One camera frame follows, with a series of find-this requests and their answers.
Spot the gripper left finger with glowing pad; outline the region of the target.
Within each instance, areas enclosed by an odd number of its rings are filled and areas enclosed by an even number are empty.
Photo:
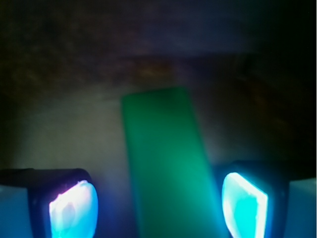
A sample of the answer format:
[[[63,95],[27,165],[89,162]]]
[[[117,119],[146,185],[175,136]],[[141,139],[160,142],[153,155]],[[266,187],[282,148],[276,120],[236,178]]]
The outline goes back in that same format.
[[[3,169],[2,238],[92,238],[99,200],[84,169]]]

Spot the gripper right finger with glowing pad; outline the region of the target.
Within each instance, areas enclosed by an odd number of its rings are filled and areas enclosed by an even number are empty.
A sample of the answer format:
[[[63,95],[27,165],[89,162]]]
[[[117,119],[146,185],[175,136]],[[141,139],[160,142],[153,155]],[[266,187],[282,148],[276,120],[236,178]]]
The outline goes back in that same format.
[[[315,238],[314,161],[235,161],[217,170],[232,238]]]

